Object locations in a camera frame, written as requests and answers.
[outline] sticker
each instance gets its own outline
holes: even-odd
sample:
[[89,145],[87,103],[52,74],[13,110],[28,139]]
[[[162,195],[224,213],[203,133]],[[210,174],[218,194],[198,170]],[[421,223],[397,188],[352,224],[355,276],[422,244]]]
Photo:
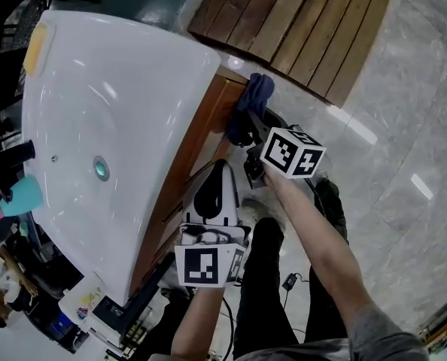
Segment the sticker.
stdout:
[[244,252],[236,249],[236,253],[233,256],[232,265],[230,266],[229,275],[227,276],[227,282],[235,282],[237,275],[239,274],[240,265],[244,259]]
[[85,318],[87,318],[88,315],[88,309],[86,308],[78,308],[76,310],[76,316],[80,321],[83,321]]
[[185,250],[184,277],[186,283],[218,284],[218,249]]
[[299,139],[302,143],[305,144],[313,144],[315,146],[321,146],[315,139],[312,139],[310,136],[308,136],[305,132],[301,131],[290,131],[289,133],[292,136],[295,136],[297,139]]
[[264,156],[275,167],[287,173],[298,147],[279,134],[273,134]]
[[323,153],[320,150],[304,150],[293,171],[293,175],[311,175],[317,168],[317,164]]

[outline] leg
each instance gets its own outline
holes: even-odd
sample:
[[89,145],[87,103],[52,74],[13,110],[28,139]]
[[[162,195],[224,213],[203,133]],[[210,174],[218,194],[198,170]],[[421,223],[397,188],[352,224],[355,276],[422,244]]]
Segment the leg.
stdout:
[[278,294],[278,254],[284,234],[273,218],[255,226],[245,264],[233,358],[260,349],[298,344]]
[[[316,186],[316,190],[321,197],[327,219],[347,241],[344,211],[339,199],[337,186],[328,180],[323,180]],[[318,202],[315,202],[315,206],[322,213]],[[309,273],[309,285],[311,307],[305,342],[347,338],[347,332],[336,304],[324,286],[322,286],[313,268],[311,268]]]
[[184,319],[190,300],[175,293],[171,293],[169,299],[170,303],[165,307],[162,319],[144,337],[131,360],[147,361],[155,353],[170,355],[173,337]]

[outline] floor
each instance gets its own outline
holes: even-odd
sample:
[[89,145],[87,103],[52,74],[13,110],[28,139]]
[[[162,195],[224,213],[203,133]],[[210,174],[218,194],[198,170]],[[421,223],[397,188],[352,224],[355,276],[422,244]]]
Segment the floor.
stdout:
[[[187,0],[174,32],[186,35],[201,1]],[[390,1],[342,110],[326,107],[258,65],[221,55],[246,77],[254,71],[269,74],[275,80],[270,108],[327,147],[326,168],[332,167],[340,188],[366,285],[378,305],[415,332],[447,301],[447,0]],[[268,190],[250,191],[244,160],[241,149],[230,157],[240,197],[264,199],[278,211]],[[289,222],[285,235],[281,278],[291,272],[307,276],[309,261]],[[239,289],[229,287],[226,298],[235,315]],[[286,309],[293,328],[306,330],[308,308],[308,284],[298,282]],[[225,354],[229,336],[229,320],[222,315],[212,345],[217,354]]]

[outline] wooden slat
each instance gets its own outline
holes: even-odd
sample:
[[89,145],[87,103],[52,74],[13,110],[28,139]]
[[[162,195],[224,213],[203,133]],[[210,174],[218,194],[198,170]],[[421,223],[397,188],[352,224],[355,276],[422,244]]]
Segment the wooden slat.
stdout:
[[188,32],[205,35],[226,0],[204,0],[188,26]]
[[269,62],[304,0],[277,0],[248,52]]
[[250,0],[227,43],[248,50],[274,3],[275,0]]
[[351,49],[325,96],[334,105],[342,107],[351,92],[376,39],[388,2],[389,0],[371,0]]
[[371,0],[351,0],[329,47],[307,86],[325,97],[359,30]]
[[305,86],[309,83],[350,1],[328,0],[306,44],[300,51],[299,57],[290,70],[289,76],[294,80]]
[[232,30],[242,15],[250,0],[227,0],[217,17],[215,17],[207,36],[211,39],[226,43]]
[[275,55],[273,68],[288,74],[326,3],[327,0],[306,0]]

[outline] forearm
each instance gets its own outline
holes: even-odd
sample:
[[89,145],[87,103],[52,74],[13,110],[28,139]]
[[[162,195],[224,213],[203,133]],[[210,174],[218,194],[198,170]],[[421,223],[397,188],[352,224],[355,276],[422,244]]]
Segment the forearm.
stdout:
[[291,180],[271,176],[271,185],[295,228],[319,280],[333,297],[346,326],[357,310],[371,303],[351,249]]
[[172,355],[190,361],[207,357],[225,289],[199,289],[178,327]]
[[13,256],[4,245],[0,247],[0,257],[5,261],[6,266],[16,273],[16,275],[20,279],[20,282],[26,279],[25,275],[21,271],[20,266],[18,265],[18,262],[16,262],[16,260],[13,258]]

